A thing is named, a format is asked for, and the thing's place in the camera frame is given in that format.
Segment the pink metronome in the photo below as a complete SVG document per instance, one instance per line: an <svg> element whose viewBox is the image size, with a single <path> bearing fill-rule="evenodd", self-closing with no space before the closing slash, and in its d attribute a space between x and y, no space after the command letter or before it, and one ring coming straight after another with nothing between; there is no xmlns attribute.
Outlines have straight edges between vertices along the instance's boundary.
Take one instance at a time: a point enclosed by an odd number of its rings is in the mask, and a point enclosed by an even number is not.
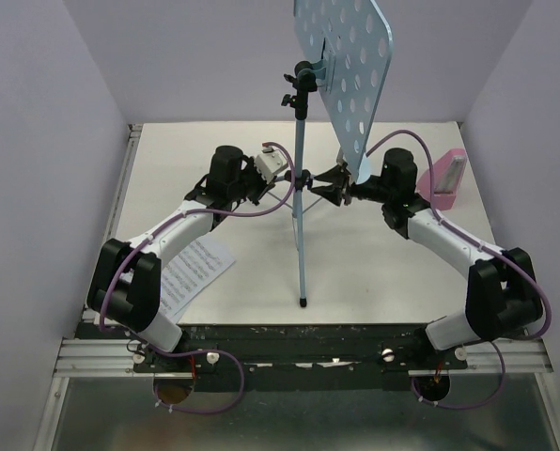
<svg viewBox="0 0 560 451"><path fill-rule="evenodd" d="M452 209L467 163L466 151L463 148L452 148L433 164L433 205L437 210Z"/></svg>

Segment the sheet music pages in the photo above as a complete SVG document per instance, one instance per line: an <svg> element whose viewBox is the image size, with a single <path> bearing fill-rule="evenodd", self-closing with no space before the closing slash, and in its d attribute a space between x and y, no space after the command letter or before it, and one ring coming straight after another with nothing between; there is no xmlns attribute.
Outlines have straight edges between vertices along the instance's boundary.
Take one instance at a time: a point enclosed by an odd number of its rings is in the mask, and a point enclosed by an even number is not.
<svg viewBox="0 0 560 451"><path fill-rule="evenodd" d="M159 311L178 323L192 300L234 263L212 236L194 240L162 269Z"/></svg>

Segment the blue music stand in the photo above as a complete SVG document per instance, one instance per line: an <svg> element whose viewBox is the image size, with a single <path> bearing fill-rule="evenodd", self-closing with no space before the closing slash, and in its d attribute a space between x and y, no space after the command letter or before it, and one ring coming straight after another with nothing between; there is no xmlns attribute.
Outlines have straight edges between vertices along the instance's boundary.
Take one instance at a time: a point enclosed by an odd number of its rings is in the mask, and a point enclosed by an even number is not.
<svg viewBox="0 0 560 451"><path fill-rule="evenodd" d="M296 1L294 33L303 52L282 103L295 117L291 218L298 253L299 305L307 306L303 193L313 176L303 164L309 103L320 97L338 144L337 163L350 183L370 177L365 156L393 55L391 26L376 1Z"/></svg>

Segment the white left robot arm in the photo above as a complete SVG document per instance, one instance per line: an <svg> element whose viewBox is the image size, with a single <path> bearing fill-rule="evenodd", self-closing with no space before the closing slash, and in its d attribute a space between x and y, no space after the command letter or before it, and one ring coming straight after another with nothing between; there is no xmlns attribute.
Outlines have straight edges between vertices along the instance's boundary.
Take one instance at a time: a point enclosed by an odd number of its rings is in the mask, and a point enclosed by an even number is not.
<svg viewBox="0 0 560 451"><path fill-rule="evenodd" d="M258 204L288 157L267 146L251 157L234 146L219 146L209 171L166 219L129 241L110 239L100 250L86 305L156 347L155 359L168 371L188 357L182 330L160 310L163 268L194 240L208 234L240 203Z"/></svg>

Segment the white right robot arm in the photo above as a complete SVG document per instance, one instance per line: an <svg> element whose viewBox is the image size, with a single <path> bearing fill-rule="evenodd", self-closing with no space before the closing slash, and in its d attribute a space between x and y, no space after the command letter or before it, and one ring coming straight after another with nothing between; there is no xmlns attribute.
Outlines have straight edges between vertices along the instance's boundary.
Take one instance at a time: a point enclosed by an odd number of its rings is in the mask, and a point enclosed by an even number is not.
<svg viewBox="0 0 560 451"><path fill-rule="evenodd" d="M467 242L462 229L439 221L416 191L417 166L408 150L386 151L381 173L362 184L351 183L340 165L315 180L318 186L312 193L337 206L353 198L381 204L383 219L392 230L426 247L466 279L462 309L415 331L412 358L421 367L436 366L446 350L492 341L542 317L543 305L531 286L535 275L530 256L520 248Z"/></svg>

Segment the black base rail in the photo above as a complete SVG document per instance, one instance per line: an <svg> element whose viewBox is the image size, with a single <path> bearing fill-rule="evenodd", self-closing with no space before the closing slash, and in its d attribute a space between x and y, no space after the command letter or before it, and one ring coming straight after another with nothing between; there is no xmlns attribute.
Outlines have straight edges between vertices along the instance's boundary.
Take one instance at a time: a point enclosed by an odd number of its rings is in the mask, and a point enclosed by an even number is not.
<svg viewBox="0 0 560 451"><path fill-rule="evenodd" d="M419 324L193 325L171 356L129 333L78 326L56 371L71 377L138 377L196 392L405 391L410 379L530 373L542 367L541 343L500 339L433 351Z"/></svg>

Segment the aluminium frame rail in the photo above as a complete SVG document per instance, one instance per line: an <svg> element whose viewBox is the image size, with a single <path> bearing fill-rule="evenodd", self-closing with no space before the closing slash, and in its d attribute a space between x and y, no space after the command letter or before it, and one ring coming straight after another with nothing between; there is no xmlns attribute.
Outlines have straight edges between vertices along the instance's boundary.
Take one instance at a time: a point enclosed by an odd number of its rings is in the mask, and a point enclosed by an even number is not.
<svg viewBox="0 0 560 451"><path fill-rule="evenodd" d="M117 233L118 222L123 207L125 195L127 192L130 173L135 158L138 144L142 134L143 126L141 124L131 124L129 126L129 137L124 153L122 167L117 180L117 187L109 217L106 223L103 242L107 243ZM74 331L79 332L90 321L95 319L96 325L88 332L90 339L96 343L96 350L104 350L107 339L105 333L107 326L100 319L101 307L109 288L112 278L116 273L115 260L111 257L98 255L95 269L90 276L90 283L86 294L86 301L80 316L80 321ZM117 372L108 367L113 362L113 355L104 353L102 357L105 362L97 364L93 369L84 369L79 366L71 365L63 367L62 354L58 354L55 362L54 373L51 381L50 391L47 398L46 406L40 420L37 439L34 444L36 450L52 450L54 448L54 439L63 412L67 393L70 389L70 381L77 378L104 378L115 376Z"/></svg>

